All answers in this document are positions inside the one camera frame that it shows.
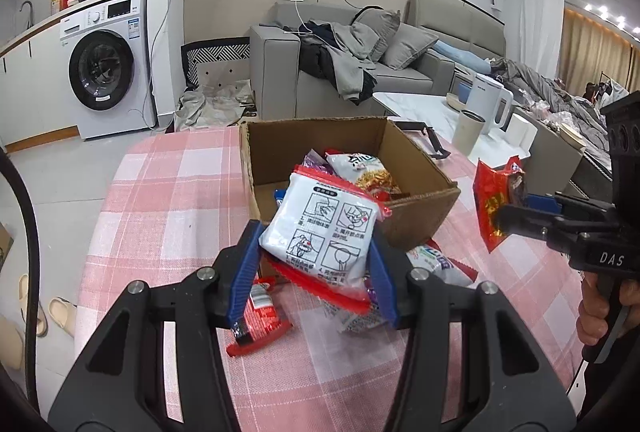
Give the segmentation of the right hand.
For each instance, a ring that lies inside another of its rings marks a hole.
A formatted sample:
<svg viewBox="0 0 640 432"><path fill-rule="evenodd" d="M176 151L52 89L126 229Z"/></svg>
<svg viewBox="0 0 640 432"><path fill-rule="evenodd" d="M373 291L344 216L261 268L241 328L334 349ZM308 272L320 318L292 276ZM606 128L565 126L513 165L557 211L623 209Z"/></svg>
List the right hand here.
<svg viewBox="0 0 640 432"><path fill-rule="evenodd" d="M629 307L626 321L620 330L620 337L639 326L640 322L640 289L639 282L625 280L620 286L620 304ZM582 344L596 345L608 331L605 321L610 304L598 290L598 275L585 273L582 278L582 302L578 307L576 328Z"/></svg>

